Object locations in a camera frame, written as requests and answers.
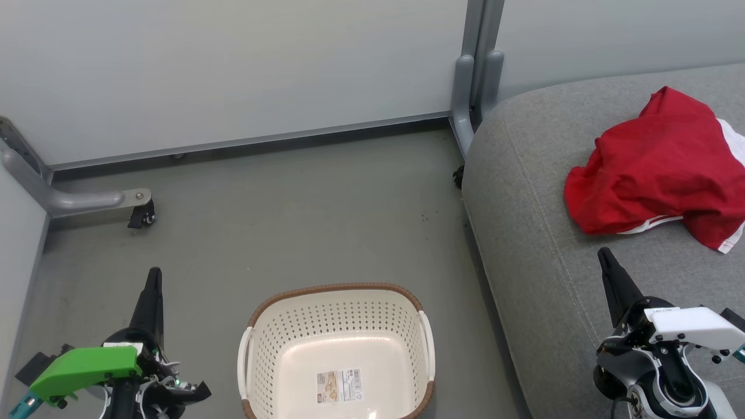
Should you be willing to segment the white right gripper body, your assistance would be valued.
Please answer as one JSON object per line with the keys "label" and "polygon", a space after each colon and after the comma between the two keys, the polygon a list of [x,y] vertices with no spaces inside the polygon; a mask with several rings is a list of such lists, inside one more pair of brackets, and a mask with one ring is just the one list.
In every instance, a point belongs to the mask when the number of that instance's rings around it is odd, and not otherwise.
{"label": "white right gripper body", "polygon": [[694,345],[713,354],[734,354],[744,342],[743,319],[707,307],[679,308],[657,297],[642,297],[623,316],[603,350],[622,354],[633,349],[655,353],[662,347]]}

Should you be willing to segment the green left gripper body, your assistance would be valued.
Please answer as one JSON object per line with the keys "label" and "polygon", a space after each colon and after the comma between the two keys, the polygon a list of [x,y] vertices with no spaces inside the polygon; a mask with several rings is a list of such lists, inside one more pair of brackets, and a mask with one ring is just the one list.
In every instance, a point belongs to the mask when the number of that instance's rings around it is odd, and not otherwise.
{"label": "green left gripper body", "polygon": [[130,329],[98,347],[64,345],[58,355],[37,353],[29,361],[30,414],[44,404],[67,408],[81,390],[102,398],[101,418],[179,418],[212,395],[205,382],[181,379],[163,347],[147,349]]}

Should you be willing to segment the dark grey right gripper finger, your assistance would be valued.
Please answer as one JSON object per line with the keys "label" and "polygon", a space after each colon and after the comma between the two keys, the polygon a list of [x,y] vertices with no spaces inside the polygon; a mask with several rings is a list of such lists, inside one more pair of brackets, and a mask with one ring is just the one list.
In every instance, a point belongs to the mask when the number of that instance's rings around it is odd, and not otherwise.
{"label": "dark grey right gripper finger", "polygon": [[598,250],[598,261],[612,326],[618,327],[626,312],[643,294],[609,248]]}

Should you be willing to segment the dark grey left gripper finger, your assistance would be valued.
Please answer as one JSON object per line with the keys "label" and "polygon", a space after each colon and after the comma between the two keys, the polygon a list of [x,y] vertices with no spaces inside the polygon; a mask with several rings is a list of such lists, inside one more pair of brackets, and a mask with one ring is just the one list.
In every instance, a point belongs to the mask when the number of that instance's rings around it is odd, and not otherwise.
{"label": "dark grey left gripper finger", "polygon": [[162,271],[151,268],[146,285],[139,295],[129,329],[142,339],[149,350],[161,350],[164,345],[164,300],[162,294]]}

